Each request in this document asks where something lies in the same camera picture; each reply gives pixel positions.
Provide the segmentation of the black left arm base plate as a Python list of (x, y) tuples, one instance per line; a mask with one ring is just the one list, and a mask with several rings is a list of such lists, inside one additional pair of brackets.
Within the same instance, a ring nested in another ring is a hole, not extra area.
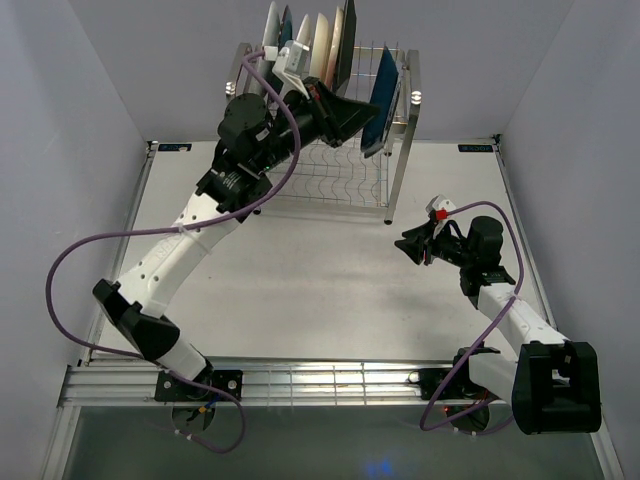
[(243, 387), (242, 370), (222, 369), (206, 373), (196, 379), (205, 387), (193, 386), (174, 375), (161, 371), (157, 376), (153, 399), (157, 402), (202, 402), (229, 401), (231, 397), (240, 401)]

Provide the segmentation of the red and teal plate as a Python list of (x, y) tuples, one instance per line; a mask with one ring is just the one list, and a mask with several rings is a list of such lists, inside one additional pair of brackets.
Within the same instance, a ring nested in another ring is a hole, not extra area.
[(275, 47), (278, 45), (280, 35), (280, 16), (277, 3), (272, 1), (267, 12), (264, 33), (262, 36), (262, 47)]

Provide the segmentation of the square black teal plate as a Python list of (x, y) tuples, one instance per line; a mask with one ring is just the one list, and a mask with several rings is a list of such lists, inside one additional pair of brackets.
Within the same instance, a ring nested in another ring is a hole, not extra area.
[(339, 96), (345, 95), (351, 77), (356, 28), (355, 1), (346, 0), (343, 7), (341, 36), (332, 78), (332, 91)]

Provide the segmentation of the dark blue irregular dish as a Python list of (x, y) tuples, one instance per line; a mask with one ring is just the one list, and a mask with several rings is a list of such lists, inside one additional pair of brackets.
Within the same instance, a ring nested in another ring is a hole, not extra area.
[(372, 157), (384, 147), (393, 123), (398, 98), (398, 67), (391, 51), (384, 47), (370, 98), (370, 104), (377, 106), (379, 112), (362, 131), (360, 150), (365, 158)]

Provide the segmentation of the cream and pink branch plate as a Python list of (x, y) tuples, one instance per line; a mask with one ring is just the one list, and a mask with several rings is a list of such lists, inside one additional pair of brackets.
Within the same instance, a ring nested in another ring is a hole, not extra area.
[(329, 89), (332, 88), (334, 75), (336, 71), (337, 58), (340, 50), (340, 44), (343, 32), (344, 8), (337, 6), (334, 16), (333, 33), (331, 36), (330, 46), (327, 52), (326, 68), (324, 72), (323, 83)]

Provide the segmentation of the white green red rimmed plate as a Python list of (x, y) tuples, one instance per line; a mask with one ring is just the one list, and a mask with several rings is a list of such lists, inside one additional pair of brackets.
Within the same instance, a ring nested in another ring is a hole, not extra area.
[(311, 46), (311, 19), (309, 14), (302, 18), (295, 41), (307, 47)]

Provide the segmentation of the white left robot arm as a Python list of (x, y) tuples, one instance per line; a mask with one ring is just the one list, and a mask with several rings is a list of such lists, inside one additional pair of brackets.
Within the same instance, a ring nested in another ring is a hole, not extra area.
[(211, 168), (176, 219), (176, 232), (165, 235), (117, 280), (101, 280), (93, 289), (114, 328), (143, 359), (177, 373), (177, 386), (190, 399), (210, 392), (213, 367), (166, 317), (169, 302), (271, 189), (267, 173), (292, 156), (296, 139), (303, 146), (320, 139), (338, 147), (380, 111), (340, 97), (314, 78), (283, 101), (288, 109), (273, 114), (258, 94), (231, 100), (218, 126)]

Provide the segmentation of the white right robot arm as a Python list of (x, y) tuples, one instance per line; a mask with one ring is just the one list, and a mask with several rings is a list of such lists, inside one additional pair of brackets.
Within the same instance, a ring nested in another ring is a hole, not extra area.
[(463, 295), (517, 355), (510, 360), (478, 339), (459, 349), (431, 398), (449, 386), (464, 397), (485, 390), (510, 406), (527, 435), (596, 432), (602, 422), (596, 351), (568, 339), (519, 297), (501, 263), (503, 232), (500, 221), (478, 216), (463, 235), (439, 210), (394, 243), (417, 265), (439, 259), (458, 267)]

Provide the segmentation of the cream bear plate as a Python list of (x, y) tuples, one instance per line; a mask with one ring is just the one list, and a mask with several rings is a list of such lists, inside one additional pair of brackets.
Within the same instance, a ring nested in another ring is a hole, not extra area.
[(317, 15), (314, 39), (311, 48), (309, 75), (320, 81), (324, 81), (326, 76), (329, 48), (329, 22), (324, 14), (319, 13)]

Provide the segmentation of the dark teal blossom plate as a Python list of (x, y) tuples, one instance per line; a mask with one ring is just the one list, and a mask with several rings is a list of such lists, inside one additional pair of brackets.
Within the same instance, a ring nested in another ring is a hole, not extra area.
[(287, 42), (293, 39), (293, 20), (289, 5), (286, 5), (281, 17), (278, 47), (283, 48)]

